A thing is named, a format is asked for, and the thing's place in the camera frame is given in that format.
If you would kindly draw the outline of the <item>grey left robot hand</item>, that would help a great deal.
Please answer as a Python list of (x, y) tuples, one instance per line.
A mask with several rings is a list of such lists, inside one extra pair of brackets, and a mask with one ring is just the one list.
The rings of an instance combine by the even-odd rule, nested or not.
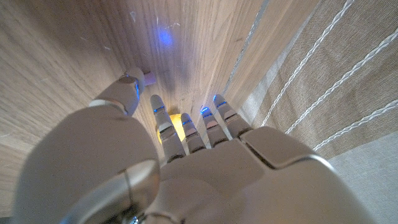
[(165, 161), (133, 118), (146, 78), (128, 70), (64, 118), (28, 155), (13, 223), (372, 223), (334, 168), (300, 141), (252, 129), (220, 95), (206, 147), (189, 115), (180, 142), (161, 98), (150, 99)]

